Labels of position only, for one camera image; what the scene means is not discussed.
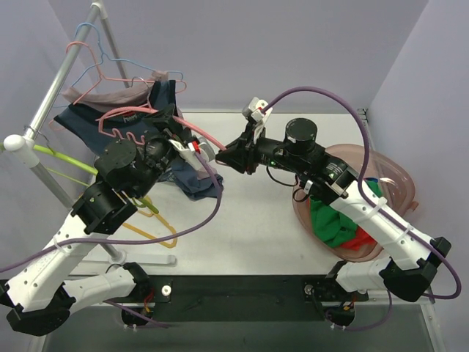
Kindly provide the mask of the green tank top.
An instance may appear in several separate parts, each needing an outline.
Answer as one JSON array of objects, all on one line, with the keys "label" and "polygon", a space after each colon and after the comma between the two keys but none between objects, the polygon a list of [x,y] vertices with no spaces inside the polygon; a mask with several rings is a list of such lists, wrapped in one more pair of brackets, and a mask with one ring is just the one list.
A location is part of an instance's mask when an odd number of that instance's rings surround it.
[{"label": "green tank top", "polygon": [[309,211],[313,233],[330,248],[341,248],[344,242],[355,237],[359,226],[331,206],[311,197]]}]

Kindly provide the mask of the red tank top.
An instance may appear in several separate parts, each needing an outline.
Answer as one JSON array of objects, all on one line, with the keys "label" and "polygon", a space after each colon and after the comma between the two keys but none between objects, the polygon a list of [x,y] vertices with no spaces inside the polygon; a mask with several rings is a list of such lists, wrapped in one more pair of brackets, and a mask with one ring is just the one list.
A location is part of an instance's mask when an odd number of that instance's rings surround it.
[{"label": "red tank top", "polygon": [[375,245],[376,241],[362,228],[358,227],[355,232],[355,237],[351,240],[344,242],[340,247],[357,251],[365,245]]}]

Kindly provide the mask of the yellow plastic hanger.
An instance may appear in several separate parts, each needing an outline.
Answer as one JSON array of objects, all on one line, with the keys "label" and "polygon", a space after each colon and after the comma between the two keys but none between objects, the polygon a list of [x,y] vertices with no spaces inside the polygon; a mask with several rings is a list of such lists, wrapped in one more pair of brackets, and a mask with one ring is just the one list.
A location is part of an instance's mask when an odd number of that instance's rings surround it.
[{"label": "yellow plastic hanger", "polygon": [[160,214],[149,196],[143,199],[131,199],[137,212],[129,218],[123,227],[146,239],[154,240],[176,233],[175,228]]}]

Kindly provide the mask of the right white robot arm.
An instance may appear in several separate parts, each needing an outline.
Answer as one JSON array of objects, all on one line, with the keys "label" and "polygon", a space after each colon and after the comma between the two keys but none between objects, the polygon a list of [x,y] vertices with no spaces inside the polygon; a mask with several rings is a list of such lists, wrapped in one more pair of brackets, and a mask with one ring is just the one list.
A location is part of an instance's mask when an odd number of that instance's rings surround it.
[{"label": "right white robot arm", "polygon": [[244,132],[217,153],[215,159],[243,174],[259,165],[296,175],[303,192],[345,215],[370,235],[385,256],[362,263],[345,263],[325,280],[326,293],[334,299],[349,292],[388,290],[415,302],[435,278],[451,244],[443,237],[419,232],[377,196],[345,161],[315,142],[316,124],[305,118],[290,120],[284,139],[256,135],[247,124]]}]

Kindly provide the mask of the lime green hanger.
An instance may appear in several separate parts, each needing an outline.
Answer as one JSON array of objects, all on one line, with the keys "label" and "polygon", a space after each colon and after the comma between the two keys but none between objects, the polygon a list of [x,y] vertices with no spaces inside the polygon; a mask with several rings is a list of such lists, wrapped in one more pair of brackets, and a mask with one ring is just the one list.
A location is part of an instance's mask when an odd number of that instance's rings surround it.
[{"label": "lime green hanger", "polygon": [[30,169],[34,175],[48,188],[48,190],[60,201],[66,208],[71,209],[73,201],[67,192],[51,176],[48,167],[43,166],[36,152],[52,156],[60,161],[77,166],[82,171],[95,176],[97,171],[94,167],[85,164],[63,153],[54,151],[48,147],[29,143],[22,136],[12,135],[13,144],[1,143],[1,152],[8,152],[14,155],[27,169]]}]

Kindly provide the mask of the dark grey-blue tank top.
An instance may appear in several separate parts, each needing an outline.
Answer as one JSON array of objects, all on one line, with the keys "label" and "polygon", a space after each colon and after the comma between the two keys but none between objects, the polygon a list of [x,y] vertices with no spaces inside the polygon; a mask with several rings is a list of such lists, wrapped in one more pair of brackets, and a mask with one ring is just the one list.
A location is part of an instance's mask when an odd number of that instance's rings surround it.
[{"label": "dark grey-blue tank top", "polygon": [[[77,136],[96,156],[103,154],[108,144],[120,136],[135,136],[140,139],[147,131],[157,129],[145,123],[144,112],[130,111],[104,120],[103,132],[98,130],[99,119],[106,112],[125,106],[150,104],[156,110],[172,107],[174,114],[181,117],[177,108],[176,82],[156,81],[152,84],[135,83],[132,87],[112,93],[83,95],[71,87],[62,93],[70,102],[53,121]],[[160,182],[173,182],[180,190],[194,201],[204,198],[216,198],[217,191],[204,168],[195,170],[190,164],[176,157],[163,174]]]}]

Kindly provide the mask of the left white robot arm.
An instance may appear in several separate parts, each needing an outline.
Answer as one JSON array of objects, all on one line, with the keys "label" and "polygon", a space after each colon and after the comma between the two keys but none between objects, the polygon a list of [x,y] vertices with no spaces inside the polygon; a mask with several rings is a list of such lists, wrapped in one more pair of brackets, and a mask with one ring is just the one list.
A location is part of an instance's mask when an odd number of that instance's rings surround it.
[{"label": "left white robot arm", "polygon": [[132,201],[145,197],[177,157],[173,143],[191,132],[176,116],[173,103],[145,116],[141,145],[127,139],[110,142],[95,162],[95,182],[75,202],[70,222],[52,237],[46,253],[1,281],[1,304],[11,309],[7,321],[13,331],[44,336],[84,307],[120,297],[142,301],[152,292],[148,275],[137,263],[86,279],[67,277],[137,211]]}]

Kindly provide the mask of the pink wire hanger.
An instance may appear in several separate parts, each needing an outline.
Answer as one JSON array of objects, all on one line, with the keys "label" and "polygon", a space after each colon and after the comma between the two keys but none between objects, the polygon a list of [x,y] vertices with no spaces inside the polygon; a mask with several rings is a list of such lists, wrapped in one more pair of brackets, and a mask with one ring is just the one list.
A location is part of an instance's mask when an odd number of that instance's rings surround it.
[{"label": "pink wire hanger", "polygon": [[[90,54],[92,55],[92,59],[93,59],[94,64],[93,64],[92,66],[89,66],[87,69],[85,69],[85,71],[83,72],[83,75],[81,75],[79,78],[77,78],[77,80],[75,81],[75,83],[71,84],[71,86],[74,86],[76,83],[78,83],[78,81],[80,81],[80,79],[82,78],[82,76],[84,76],[84,74],[87,73],[88,70],[90,70],[90,69],[92,69],[92,68],[95,68],[96,71],[97,71],[97,74],[98,74],[98,80],[97,80],[97,82],[94,83],[87,91],[85,91],[83,94],[81,94],[76,100],[74,100],[74,102],[73,102],[74,104],[77,103],[77,102],[79,102],[79,100],[82,99],[86,94],[90,93],[102,80],[107,80],[107,81],[121,81],[121,82],[123,82],[123,83],[125,84],[125,86],[128,88],[128,87],[132,87],[132,86],[133,86],[133,81],[134,81],[135,79],[137,79],[138,81],[140,81],[140,82],[142,82],[142,83],[144,83],[144,84],[146,84],[146,85],[148,86],[148,90],[149,90],[148,93],[150,93],[150,88],[149,88],[149,85],[148,85],[148,84],[149,84],[149,83],[155,83],[155,82],[156,82],[155,79],[143,79],[142,77],[137,77],[137,76],[136,76],[136,77],[133,77],[132,79],[129,79],[129,78],[109,78],[109,77],[106,77],[106,76],[103,74],[102,70],[100,69],[100,66],[103,64],[103,57],[104,57],[104,56],[107,56],[107,53],[101,50],[101,61],[98,61],[97,58],[96,58],[96,56],[95,56],[95,53],[94,53],[94,51],[91,49],[91,47],[90,47],[88,44],[86,44],[85,42],[81,42],[81,41],[77,41],[77,40],[72,41],[72,42],[70,42],[70,43],[67,45],[67,47],[66,47],[66,49],[65,49],[65,53],[68,54],[69,49],[70,49],[71,47],[73,47],[74,45],[80,45],[80,46],[84,46],[84,47],[88,48]],[[131,64],[133,64],[133,65],[136,65],[136,66],[139,66],[139,67],[148,69],[148,70],[150,70],[150,71],[152,71],[152,72],[157,72],[157,71],[154,71],[154,70],[151,69],[151,68],[144,67],[144,66],[142,66],[142,65],[140,65],[140,64],[137,64],[136,62],[132,62],[132,61],[129,61],[129,60],[126,60],[126,59],[109,59],[109,60],[110,60],[110,61],[114,61],[114,62],[116,62],[116,63],[118,63],[118,64],[121,63],[122,61],[123,61],[123,62],[129,62],[129,63],[131,63]],[[187,89],[187,86],[188,86],[188,85],[187,85],[186,81],[184,80],[184,76],[183,76],[183,73],[182,73],[182,72],[173,70],[173,71],[165,71],[165,72],[163,72],[163,73],[164,73],[164,74],[163,74],[163,78],[165,78],[166,76],[169,76],[170,73],[178,73],[178,74],[180,74],[181,79],[176,80],[176,83],[182,83],[182,84],[184,84],[184,87],[183,87],[181,90],[176,91],[176,93],[184,92],[184,91]],[[53,120],[53,119],[51,119],[51,120],[48,122],[48,127],[49,127],[52,131],[64,131],[64,130],[65,130],[65,128],[63,128],[63,127],[58,127],[58,128],[57,128],[57,127],[53,127],[53,125],[52,125],[53,123],[54,123],[54,120]]]}]

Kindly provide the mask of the blue tank top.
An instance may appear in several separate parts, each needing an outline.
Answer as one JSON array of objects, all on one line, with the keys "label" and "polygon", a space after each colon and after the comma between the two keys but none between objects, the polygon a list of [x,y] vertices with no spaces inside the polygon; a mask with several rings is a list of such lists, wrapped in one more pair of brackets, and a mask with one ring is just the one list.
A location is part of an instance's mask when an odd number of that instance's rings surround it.
[{"label": "blue tank top", "polygon": [[371,183],[375,183],[377,185],[379,184],[379,180],[375,177],[367,177],[365,181],[367,184],[371,184]]}]

